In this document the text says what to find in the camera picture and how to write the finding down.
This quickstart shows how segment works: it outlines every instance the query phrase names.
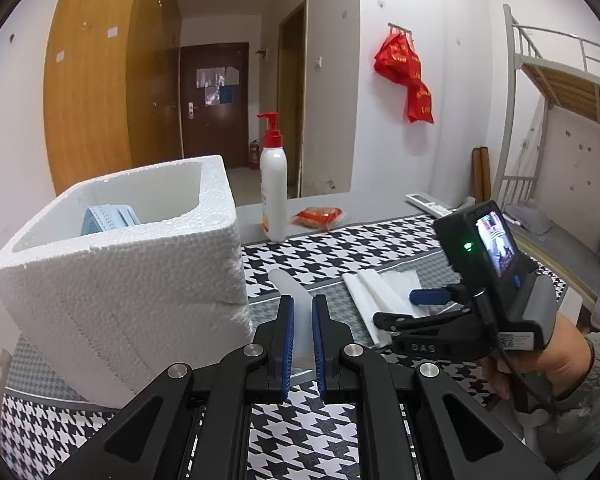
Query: person's arm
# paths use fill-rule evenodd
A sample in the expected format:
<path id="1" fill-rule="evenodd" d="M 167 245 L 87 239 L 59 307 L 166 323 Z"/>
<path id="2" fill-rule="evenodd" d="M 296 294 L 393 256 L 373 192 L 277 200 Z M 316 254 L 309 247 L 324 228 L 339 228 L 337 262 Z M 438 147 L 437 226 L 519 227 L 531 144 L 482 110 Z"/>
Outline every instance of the person's arm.
<path id="1" fill-rule="evenodd" d="M 586 337 L 562 314 L 543 352 L 512 352 L 520 372 L 544 373 L 553 385 L 557 413 L 538 428 L 538 444 L 553 468 L 581 459 L 600 446 L 600 333 Z M 509 369 L 499 360 L 482 360 L 482 369 L 503 399 L 510 399 Z"/>

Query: hook rack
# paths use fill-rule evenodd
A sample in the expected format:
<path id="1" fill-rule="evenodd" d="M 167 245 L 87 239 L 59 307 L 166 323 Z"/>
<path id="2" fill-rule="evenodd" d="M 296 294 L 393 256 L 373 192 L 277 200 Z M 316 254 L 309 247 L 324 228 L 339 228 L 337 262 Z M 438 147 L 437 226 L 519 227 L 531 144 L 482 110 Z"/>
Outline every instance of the hook rack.
<path id="1" fill-rule="evenodd" d="M 397 28 L 398 30 L 401 30 L 407 34 L 411 34 L 411 31 L 408 28 L 401 27 L 400 25 L 396 25 L 395 23 L 389 22 L 387 23 L 387 25 L 389 25 L 389 27 L 391 28 Z"/>

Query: door frame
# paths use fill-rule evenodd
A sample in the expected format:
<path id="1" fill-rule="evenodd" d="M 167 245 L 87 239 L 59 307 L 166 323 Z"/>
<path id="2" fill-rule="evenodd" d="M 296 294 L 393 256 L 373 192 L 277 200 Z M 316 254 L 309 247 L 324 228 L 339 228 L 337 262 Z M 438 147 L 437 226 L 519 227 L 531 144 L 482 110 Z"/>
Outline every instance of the door frame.
<path id="1" fill-rule="evenodd" d="M 276 75 L 276 110 L 280 111 L 280 85 L 282 83 L 282 71 L 280 62 L 280 51 L 282 49 L 282 29 L 286 23 L 294 17 L 298 12 L 304 12 L 304 70 L 302 70 L 302 129 L 300 130 L 299 137 L 299 153 L 298 153 L 298 191 L 295 198 L 302 196 L 302 161 L 304 160 L 304 124 L 306 122 L 306 68 L 307 68 L 307 53 L 308 53 L 308 31 L 309 31 L 309 0 L 303 0 L 294 10 L 292 10 L 285 18 L 280 21 L 278 25 L 278 62 L 277 62 L 277 75 Z"/>
<path id="2" fill-rule="evenodd" d="M 180 49 L 178 50 L 178 106 L 179 106 L 179 117 L 180 117 L 180 140 L 182 142 L 182 158 L 185 158 L 184 153 L 184 118 L 183 114 L 186 111 L 186 107 L 183 102 L 183 93 L 182 93 L 182 51 L 186 48 L 192 48 L 197 46 L 218 46 L 218 45 L 243 45 L 246 48 L 246 55 L 244 56 L 244 70 L 240 72 L 240 85 L 244 83 L 244 91 L 246 92 L 246 100 L 244 103 L 244 114 L 246 117 L 246 143 L 244 146 L 245 153 L 245 168 L 249 165 L 249 146 L 250 146 L 250 137 L 249 137 L 249 72 L 250 72 L 250 59 L 251 59 L 251 45 L 248 41 L 221 41 L 218 43 L 200 43 L 200 44 L 188 44 L 188 45 L 180 45 Z"/>

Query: red plastic bag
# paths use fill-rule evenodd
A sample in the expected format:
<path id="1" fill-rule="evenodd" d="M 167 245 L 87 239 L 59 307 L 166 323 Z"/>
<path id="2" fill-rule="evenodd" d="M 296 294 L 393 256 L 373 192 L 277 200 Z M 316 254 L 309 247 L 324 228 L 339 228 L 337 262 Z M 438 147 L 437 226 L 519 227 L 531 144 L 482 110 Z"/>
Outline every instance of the red plastic bag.
<path id="1" fill-rule="evenodd" d="M 431 92 L 426 85 L 419 79 L 413 80 L 409 86 L 409 95 L 407 96 L 406 106 L 404 107 L 404 117 L 410 123 L 415 121 L 426 121 L 433 124 L 431 115 Z"/>
<path id="2" fill-rule="evenodd" d="M 393 32 L 375 56 L 374 69 L 389 81 L 408 88 L 404 118 L 433 124 L 431 92 L 422 82 L 420 58 L 404 32 Z"/>
<path id="3" fill-rule="evenodd" d="M 292 218 L 293 222 L 304 227 L 328 231 L 339 224 L 344 215 L 339 207 L 308 207 Z"/>

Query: human hand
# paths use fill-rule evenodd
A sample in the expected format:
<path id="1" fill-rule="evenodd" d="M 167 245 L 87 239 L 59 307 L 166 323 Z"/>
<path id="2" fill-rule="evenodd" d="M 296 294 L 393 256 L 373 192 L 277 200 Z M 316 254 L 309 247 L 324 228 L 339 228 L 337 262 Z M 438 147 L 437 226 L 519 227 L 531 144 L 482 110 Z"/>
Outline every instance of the human hand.
<path id="1" fill-rule="evenodd" d="M 577 327 L 563 314 L 555 318 L 554 334 L 543 351 L 509 352 L 511 363 L 520 373 L 536 371 L 552 384 L 555 397 L 576 388 L 589 373 L 591 348 Z M 503 399 L 511 398 L 508 375 L 511 370 L 502 358 L 480 360 L 485 379 Z"/>

